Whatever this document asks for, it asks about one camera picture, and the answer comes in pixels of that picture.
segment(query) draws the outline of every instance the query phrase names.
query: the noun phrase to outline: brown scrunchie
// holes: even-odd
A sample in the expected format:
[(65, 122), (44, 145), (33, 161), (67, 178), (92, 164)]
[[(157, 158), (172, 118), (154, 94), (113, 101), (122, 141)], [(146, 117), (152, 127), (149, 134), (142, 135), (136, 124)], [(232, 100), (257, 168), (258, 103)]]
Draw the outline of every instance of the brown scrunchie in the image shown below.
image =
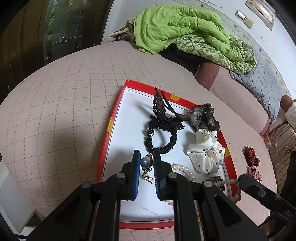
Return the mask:
[[(211, 181), (212, 183), (217, 183), (217, 182), (221, 182), (221, 181), (223, 181), (223, 179), (222, 179), (220, 176), (213, 176), (213, 177), (211, 177), (211, 178), (209, 179), (209, 181)], [(224, 191), (225, 191), (225, 185), (222, 184), (222, 185), (220, 186), (220, 189), (221, 189), (222, 192), (224, 192)]]
[(210, 103), (205, 103), (191, 108), (186, 114), (191, 119), (189, 123), (198, 131), (199, 129), (206, 129), (208, 131), (220, 131), (219, 122), (214, 117), (215, 109)]

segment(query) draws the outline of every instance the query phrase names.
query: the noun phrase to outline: black scrunchie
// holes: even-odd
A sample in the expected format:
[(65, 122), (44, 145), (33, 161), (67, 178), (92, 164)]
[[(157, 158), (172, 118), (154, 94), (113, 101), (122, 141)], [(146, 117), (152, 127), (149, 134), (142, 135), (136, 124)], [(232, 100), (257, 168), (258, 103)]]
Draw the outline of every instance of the black scrunchie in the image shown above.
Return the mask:
[[(177, 127), (173, 121), (173, 118), (166, 117), (165, 120), (154, 119), (149, 122), (149, 129), (147, 129), (147, 137), (145, 141), (145, 147), (149, 153), (153, 153), (155, 149), (159, 149), (160, 154), (168, 153), (177, 142)], [(162, 129), (171, 133), (170, 142), (164, 147), (153, 148), (152, 136), (154, 135), (154, 128)]]
[[(160, 94), (155, 88), (152, 107), (153, 107), (153, 112), (157, 117), (153, 115), (150, 116), (152, 120), (149, 122), (149, 129), (147, 129), (147, 137), (144, 142), (145, 147), (147, 148), (149, 153), (153, 153), (155, 149), (159, 149), (160, 154), (166, 154), (171, 149), (173, 149), (174, 145), (177, 142), (177, 131), (184, 129), (182, 122), (190, 120), (189, 118), (184, 118), (184, 117), (181, 117), (179, 114), (177, 114), (169, 104), (164, 93), (161, 92), (161, 94), (168, 106), (164, 104)], [(172, 117), (165, 116), (165, 107), (171, 112), (173, 112), (176, 115), (176, 117), (172, 118)], [(164, 147), (153, 148), (152, 136), (154, 135), (153, 129), (155, 128), (159, 128), (159, 129), (162, 129), (163, 131), (168, 131), (171, 133), (170, 142)]]

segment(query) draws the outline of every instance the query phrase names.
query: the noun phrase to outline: green blanket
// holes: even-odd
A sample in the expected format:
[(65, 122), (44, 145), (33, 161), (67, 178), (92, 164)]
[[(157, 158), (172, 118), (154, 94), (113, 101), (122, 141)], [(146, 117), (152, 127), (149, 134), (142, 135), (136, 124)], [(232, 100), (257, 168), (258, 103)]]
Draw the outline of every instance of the green blanket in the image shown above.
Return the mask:
[(233, 45), (224, 30), (220, 16), (206, 9), (178, 5), (149, 7), (136, 17), (134, 33), (139, 51), (145, 53), (156, 54), (179, 39), (201, 34), (227, 58), (239, 62), (245, 59), (243, 49)]
[(242, 40), (236, 39), (233, 35), (230, 35), (230, 38), (233, 46), (237, 46), (244, 52), (244, 61), (239, 62), (227, 58), (219, 50), (209, 45), (203, 36), (180, 39), (175, 44), (183, 52), (202, 56), (237, 74), (243, 74), (254, 69), (257, 61), (251, 47)]

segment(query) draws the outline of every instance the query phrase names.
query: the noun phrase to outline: light switch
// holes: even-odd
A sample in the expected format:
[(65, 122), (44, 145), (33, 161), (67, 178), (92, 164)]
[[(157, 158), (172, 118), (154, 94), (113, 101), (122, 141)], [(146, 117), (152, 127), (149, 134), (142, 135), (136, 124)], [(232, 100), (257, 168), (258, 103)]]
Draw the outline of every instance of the light switch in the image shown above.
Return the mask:
[(246, 17), (246, 18), (243, 20), (243, 23), (244, 23), (245, 25), (247, 25), (248, 28), (252, 28), (253, 25), (254, 25), (254, 22), (253, 22), (251, 19), (249, 19), (248, 17)]
[(239, 17), (241, 20), (244, 20), (246, 15), (244, 15), (241, 11), (237, 10), (236, 16)]
[(248, 26), (248, 28), (252, 28), (254, 25), (254, 22), (249, 19), (245, 14), (243, 14), (241, 11), (237, 10), (235, 13), (235, 16), (237, 16), (245, 25)]

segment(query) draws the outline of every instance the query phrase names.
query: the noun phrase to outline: yellow tape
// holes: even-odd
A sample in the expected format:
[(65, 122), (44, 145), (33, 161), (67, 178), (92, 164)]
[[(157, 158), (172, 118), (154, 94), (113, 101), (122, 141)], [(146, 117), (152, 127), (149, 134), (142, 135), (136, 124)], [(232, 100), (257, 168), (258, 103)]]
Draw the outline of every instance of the yellow tape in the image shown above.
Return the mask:
[(170, 99), (175, 100), (175, 101), (178, 101), (180, 99), (180, 97), (172, 94), (170, 96)]
[(228, 147), (226, 146), (226, 147), (225, 147), (224, 158), (229, 157), (229, 156), (230, 156), (230, 152), (229, 152)]
[(110, 120), (109, 120), (109, 123), (108, 123), (108, 127), (107, 127), (107, 131), (109, 133), (109, 136), (111, 136), (112, 127), (113, 127), (113, 118), (110, 117)]

